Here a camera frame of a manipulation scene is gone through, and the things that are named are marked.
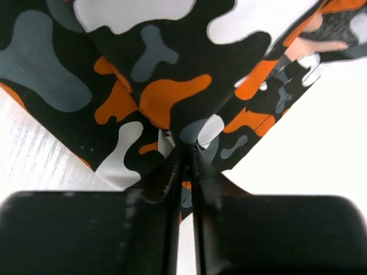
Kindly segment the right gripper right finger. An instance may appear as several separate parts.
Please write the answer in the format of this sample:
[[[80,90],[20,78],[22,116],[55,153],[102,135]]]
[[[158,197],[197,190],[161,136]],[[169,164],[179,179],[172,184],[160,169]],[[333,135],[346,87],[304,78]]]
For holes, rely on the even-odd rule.
[[[198,274],[365,274],[366,224],[348,199],[252,195],[192,155]]]

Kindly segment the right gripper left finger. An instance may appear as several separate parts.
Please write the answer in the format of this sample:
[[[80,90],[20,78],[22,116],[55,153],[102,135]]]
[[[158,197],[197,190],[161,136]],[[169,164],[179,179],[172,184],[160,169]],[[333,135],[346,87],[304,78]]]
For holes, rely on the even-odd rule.
[[[20,191],[1,204],[2,274],[175,274],[177,150],[124,191]]]

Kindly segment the orange camouflage shorts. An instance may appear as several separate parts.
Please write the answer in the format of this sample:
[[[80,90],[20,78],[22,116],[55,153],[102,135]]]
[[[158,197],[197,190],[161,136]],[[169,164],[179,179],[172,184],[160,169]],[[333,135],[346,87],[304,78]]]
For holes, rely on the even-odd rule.
[[[2,1],[1,87],[109,184],[175,146],[234,168],[329,64],[365,1]]]

